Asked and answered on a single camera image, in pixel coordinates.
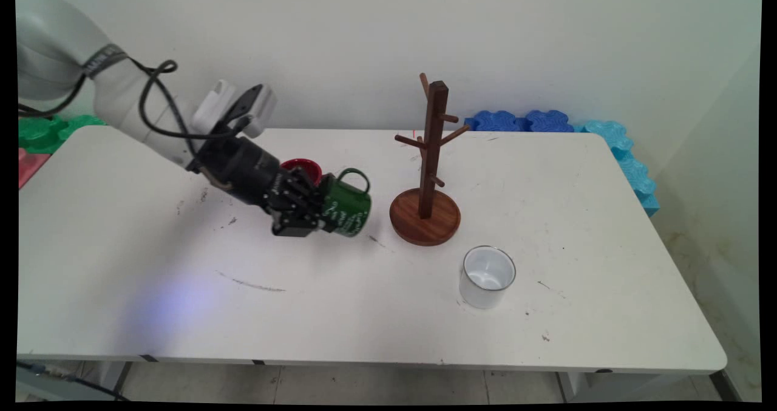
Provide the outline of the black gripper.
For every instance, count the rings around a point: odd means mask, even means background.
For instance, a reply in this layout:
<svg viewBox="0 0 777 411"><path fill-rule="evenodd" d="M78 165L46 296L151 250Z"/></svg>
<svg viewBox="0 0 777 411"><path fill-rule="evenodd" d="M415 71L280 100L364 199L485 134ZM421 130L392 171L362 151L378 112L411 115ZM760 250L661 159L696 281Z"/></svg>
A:
<svg viewBox="0 0 777 411"><path fill-rule="evenodd" d="M245 137L206 141L189 168L236 200L270 212L276 236L307 237L323 228L322 190L305 171L283 170Z"/></svg>

